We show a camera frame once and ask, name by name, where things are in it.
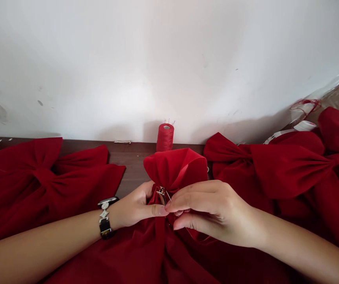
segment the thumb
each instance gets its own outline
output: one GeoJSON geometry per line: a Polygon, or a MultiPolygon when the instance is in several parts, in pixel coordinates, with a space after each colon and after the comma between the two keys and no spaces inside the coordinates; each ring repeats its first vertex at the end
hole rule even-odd
{"type": "Polygon", "coordinates": [[[150,217],[163,217],[169,214],[164,208],[164,206],[161,204],[143,205],[141,212],[142,220],[150,217]]]}
{"type": "Polygon", "coordinates": [[[192,213],[184,213],[173,224],[174,230],[190,228],[207,235],[210,235],[211,227],[212,224],[209,220],[192,213]]]}

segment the red fabric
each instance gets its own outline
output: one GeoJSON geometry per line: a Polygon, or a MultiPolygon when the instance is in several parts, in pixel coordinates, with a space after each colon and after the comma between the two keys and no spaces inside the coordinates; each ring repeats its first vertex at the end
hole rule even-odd
{"type": "Polygon", "coordinates": [[[249,204],[267,212],[273,205],[277,216],[339,246],[339,110],[323,111],[319,126],[318,135],[291,132],[270,145],[237,147],[217,133],[204,155],[214,162],[214,178],[229,183],[249,204]],[[242,163],[251,176],[242,177],[242,163]]]}
{"type": "MultiPolygon", "coordinates": [[[[144,160],[144,167],[155,182],[149,204],[160,203],[156,191],[161,186],[171,196],[207,179],[205,158],[190,149],[158,152],[144,160]]],[[[170,214],[120,229],[112,239],[81,252],[47,282],[98,283],[107,275],[113,283],[258,283],[261,279],[290,283],[289,268],[269,255],[220,241],[204,244],[194,231],[174,232],[174,219],[170,214]]]]}
{"type": "Polygon", "coordinates": [[[0,239],[87,211],[112,197],[124,166],[105,146],[58,158],[62,138],[0,150],[0,239]]]}

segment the fingernail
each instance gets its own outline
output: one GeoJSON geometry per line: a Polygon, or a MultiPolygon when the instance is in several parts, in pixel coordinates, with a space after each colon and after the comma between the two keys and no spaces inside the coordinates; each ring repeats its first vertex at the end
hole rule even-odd
{"type": "Polygon", "coordinates": [[[167,215],[168,215],[168,212],[166,211],[166,208],[165,208],[164,206],[161,206],[161,207],[159,208],[159,214],[160,214],[161,216],[167,216],[167,215]]]}
{"type": "Polygon", "coordinates": [[[174,230],[174,231],[177,231],[177,230],[182,229],[182,228],[184,228],[184,227],[181,226],[181,225],[179,225],[179,226],[173,226],[173,230],[174,230]]]}
{"type": "Polygon", "coordinates": [[[166,204],[166,209],[169,207],[170,204],[171,204],[171,201],[168,201],[166,204]]]}

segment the brown table surface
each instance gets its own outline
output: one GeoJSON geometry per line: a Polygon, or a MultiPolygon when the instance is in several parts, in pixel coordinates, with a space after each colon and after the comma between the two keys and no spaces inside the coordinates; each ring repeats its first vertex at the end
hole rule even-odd
{"type": "MultiPolygon", "coordinates": [[[[9,146],[17,145],[22,142],[31,141],[29,138],[12,138],[0,137],[0,150],[9,146]]],[[[121,184],[117,190],[119,198],[124,197],[141,183],[148,181],[147,175],[143,167],[143,159],[155,153],[155,143],[131,143],[131,144],[116,144],[105,141],[89,141],[89,140],[63,140],[60,156],[64,156],[77,151],[91,149],[100,145],[106,145],[109,150],[109,164],[117,164],[126,166],[126,171],[123,175],[121,184]]],[[[174,144],[173,149],[190,148],[196,153],[202,155],[204,145],[195,144],[174,144]]]]}

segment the bow knot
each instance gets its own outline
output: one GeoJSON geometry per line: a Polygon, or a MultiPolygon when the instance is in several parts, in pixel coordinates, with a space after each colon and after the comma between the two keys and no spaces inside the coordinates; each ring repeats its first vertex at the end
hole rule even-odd
{"type": "Polygon", "coordinates": [[[56,175],[47,168],[37,168],[36,170],[32,171],[32,173],[41,185],[44,185],[47,181],[50,181],[56,177],[56,175]]]}

